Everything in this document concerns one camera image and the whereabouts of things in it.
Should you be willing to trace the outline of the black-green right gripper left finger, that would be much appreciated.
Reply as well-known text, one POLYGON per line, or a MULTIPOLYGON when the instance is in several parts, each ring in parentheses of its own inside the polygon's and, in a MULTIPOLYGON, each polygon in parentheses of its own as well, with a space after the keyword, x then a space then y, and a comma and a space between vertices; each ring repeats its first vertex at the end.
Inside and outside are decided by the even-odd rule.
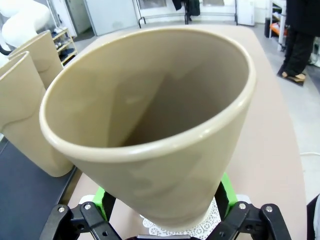
POLYGON ((81 234, 90 233, 95 240, 120 240, 121 237, 109 220, 116 198, 104 190, 95 195, 97 200, 79 203, 70 208, 57 204, 40 234, 41 240, 77 240, 81 234))

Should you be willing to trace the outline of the black-green right gripper right finger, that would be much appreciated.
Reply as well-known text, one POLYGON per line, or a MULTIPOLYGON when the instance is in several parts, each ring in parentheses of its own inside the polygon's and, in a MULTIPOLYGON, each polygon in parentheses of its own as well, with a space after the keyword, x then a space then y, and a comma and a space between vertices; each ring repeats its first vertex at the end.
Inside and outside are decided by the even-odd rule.
POLYGON ((239 234, 253 240, 290 240, 283 215, 276 204, 260 208, 238 200, 226 173, 214 195, 221 222, 210 232, 208 240, 236 240, 239 234))

